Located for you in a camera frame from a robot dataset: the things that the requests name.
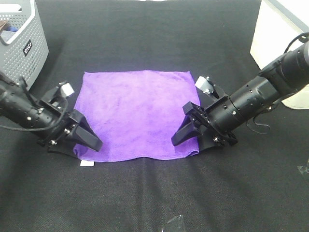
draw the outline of screw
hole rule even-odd
[[[214,137],[214,139],[213,139],[216,143],[218,143],[218,142],[220,142],[220,139],[219,139],[219,137]]]
[[[66,134],[69,134],[69,133],[70,133],[70,130],[64,129],[64,132],[65,132]]]
[[[56,142],[55,140],[51,140],[51,141],[49,141],[49,143],[50,143],[51,145],[56,145],[56,144],[57,144],[57,142]]]
[[[40,114],[40,113],[42,113],[42,112],[43,112],[43,110],[44,110],[44,108],[43,108],[43,107],[42,107],[42,108],[40,108],[40,109],[38,109],[39,114]]]

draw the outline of purple towel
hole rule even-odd
[[[174,147],[172,135],[184,119],[182,106],[199,104],[189,72],[86,72],[75,108],[103,141],[95,152],[76,145],[81,160],[161,160],[198,153],[196,138]]]

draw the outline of clear plastic piece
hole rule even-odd
[[[185,232],[183,215],[169,220],[161,232]]]
[[[309,180],[309,160],[307,160],[306,166],[298,166],[297,169],[306,180]]]

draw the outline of white label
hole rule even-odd
[[[95,165],[94,161],[87,161],[87,160],[82,160],[81,161],[81,167],[93,167]]]

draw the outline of laundry basket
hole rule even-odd
[[[0,73],[14,81],[22,76],[30,88],[48,55],[37,5],[35,0],[1,0],[0,3],[0,20],[18,29],[6,42],[0,36]]]

